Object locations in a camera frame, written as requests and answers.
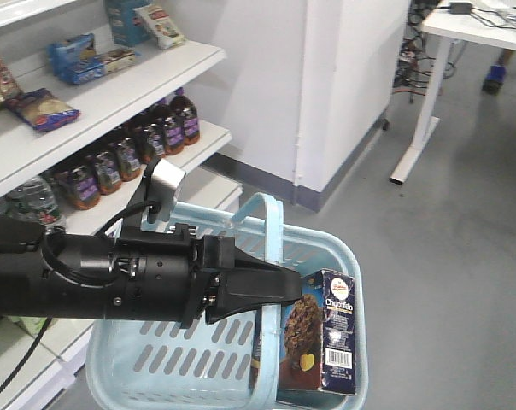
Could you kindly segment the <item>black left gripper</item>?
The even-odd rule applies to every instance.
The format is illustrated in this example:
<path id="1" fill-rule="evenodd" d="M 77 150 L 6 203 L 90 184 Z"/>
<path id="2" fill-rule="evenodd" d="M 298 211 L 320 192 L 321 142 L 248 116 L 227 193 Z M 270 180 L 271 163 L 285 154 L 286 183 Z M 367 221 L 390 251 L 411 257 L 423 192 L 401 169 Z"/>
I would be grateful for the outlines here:
<path id="1" fill-rule="evenodd" d="M 193 234 L 177 223 L 160 234 L 129 229 L 120 238 L 120 318 L 212 325 L 266 304 L 302 296 L 298 272 L 238 249 L 232 237 Z"/>

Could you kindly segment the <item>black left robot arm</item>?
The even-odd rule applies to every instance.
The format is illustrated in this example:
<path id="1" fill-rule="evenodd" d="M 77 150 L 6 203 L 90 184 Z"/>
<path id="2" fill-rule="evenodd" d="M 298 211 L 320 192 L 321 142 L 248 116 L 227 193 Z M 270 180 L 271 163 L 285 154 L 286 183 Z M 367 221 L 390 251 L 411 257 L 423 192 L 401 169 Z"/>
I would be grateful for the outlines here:
<path id="1" fill-rule="evenodd" d="M 300 276 L 178 223 L 119 238 L 0 215 L 0 315 L 214 324 L 302 295 Z"/>

